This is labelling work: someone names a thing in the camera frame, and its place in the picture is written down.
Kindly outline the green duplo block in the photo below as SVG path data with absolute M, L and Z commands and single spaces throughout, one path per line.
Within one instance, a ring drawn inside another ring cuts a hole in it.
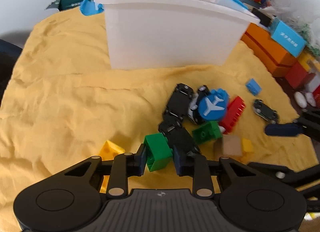
M 150 172 L 164 169 L 172 159 L 172 149 L 162 133 L 146 135 L 144 144 L 147 147 L 147 166 Z

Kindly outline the green red race car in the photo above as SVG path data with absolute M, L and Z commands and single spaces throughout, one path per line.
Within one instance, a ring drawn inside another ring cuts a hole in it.
M 264 104 L 263 100 L 256 99 L 253 102 L 253 110 L 268 123 L 277 124 L 279 122 L 277 111 Z

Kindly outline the white egg toy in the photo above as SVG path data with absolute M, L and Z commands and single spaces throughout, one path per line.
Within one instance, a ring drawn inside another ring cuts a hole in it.
M 295 98 L 296 104 L 300 108 L 304 109 L 304 108 L 307 107 L 308 102 L 307 102 L 305 96 L 301 92 L 295 92 L 294 93 L 294 98 Z

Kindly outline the yellow duplo block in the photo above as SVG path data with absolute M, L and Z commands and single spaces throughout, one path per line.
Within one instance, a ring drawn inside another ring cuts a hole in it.
M 107 140 L 99 152 L 102 160 L 113 160 L 117 155 L 125 153 L 125 149 L 114 142 Z

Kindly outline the green open block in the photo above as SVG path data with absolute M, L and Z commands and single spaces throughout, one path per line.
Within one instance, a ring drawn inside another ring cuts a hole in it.
M 203 144 L 210 140 L 217 140 L 222 138 L 222 133 L 217 121 L 209 121 L 199 128 L 192 131 L 193 140 L 197 145 Z

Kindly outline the small yellow block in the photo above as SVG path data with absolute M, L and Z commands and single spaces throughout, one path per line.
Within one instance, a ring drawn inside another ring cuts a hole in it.
M 242 138 L 241 145 L 242 145 L 242 152 L 243 153 L 252 153 L 253 152 L 253 145 L 252 145 L 251 140 Z

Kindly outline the red box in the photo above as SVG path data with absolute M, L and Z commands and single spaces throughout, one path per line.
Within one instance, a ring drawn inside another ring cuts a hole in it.
M 299 62 L 296 62 L 285 75 L 286 81 L 293 89 L 300 88 L 306 84 L 309 77 L 309 72 Z

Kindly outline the white screw toy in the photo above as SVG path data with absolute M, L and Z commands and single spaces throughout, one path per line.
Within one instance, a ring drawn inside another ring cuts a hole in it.
M 221 133 L 224 133 L 226 131 L 225 128 L 222 127 L 222 126 L 219 126 L 219 130 L 220 130 Z

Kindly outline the black white toy car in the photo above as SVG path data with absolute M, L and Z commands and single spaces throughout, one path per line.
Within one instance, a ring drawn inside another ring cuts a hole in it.
M 196 125 L 204 123 L 204 119 L 199 113 L 199 104 L 202 99 L 210 95 L 210 90 L 206 85 L 200 86 L 197 91 L 193 94 L 191 102 L 188 107 L 188 117 Z

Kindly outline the light blue small block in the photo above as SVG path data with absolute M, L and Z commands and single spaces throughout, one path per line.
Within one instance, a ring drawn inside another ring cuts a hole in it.
M 262 90 L 261 86 L 259 86 L 259 84 L 254 79 L 250 79 L 247 81 L 246 88 L 254 96 L 257 96 Z

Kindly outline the red long building block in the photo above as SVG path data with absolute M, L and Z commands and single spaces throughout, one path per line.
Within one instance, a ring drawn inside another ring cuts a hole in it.
M 219 121 L 219 126 L 224 129 L 223 133 L 232 132 L 235 125 L 238 123 L 240 116 L 246 108 L 244 100 L 237 96 L 227 106 L 227 112 L 224 118 Z

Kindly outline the blue airplane block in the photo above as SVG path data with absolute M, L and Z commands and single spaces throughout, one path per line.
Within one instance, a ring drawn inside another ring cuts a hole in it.
M 220 121 L 227 113 L 229 95 L 223 89 L 213 89 L 199 102 L 199 114 L 205 121 Z

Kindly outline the orange box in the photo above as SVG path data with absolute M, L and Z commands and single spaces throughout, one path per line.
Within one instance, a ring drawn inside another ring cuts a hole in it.
M 279 43 L 274 41 L 267 30 L 251 23 L 241 40 L 253 50 L 273 77 L 284 77 L 298 62 Z

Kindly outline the yellow cloth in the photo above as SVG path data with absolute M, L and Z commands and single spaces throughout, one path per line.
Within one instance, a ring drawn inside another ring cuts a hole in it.
M 112 70 L 103 14 L 77 8 L 38 23 L 25 43 L 1 105 L 1 231 L 19 231 L 12 205 L 24 188 L 99 153 L 110 140 L 135 152 L 158 131 L 176 84 L 207 85 L 240 96 L 246 108 L 234 128 L 251 140 L 253 161 L 300 171 L 318 163 L 306 136 L 264 133 L 246 82 L 281 121 L 296 118 L 289 98 L 263 63 L 239 42 L 223 66 Z

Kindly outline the white plastic bin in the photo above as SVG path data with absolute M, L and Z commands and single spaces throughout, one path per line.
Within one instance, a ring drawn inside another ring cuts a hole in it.
M 95 0 L 112 69 L 222 65 L 259 18 L 233 0 Z

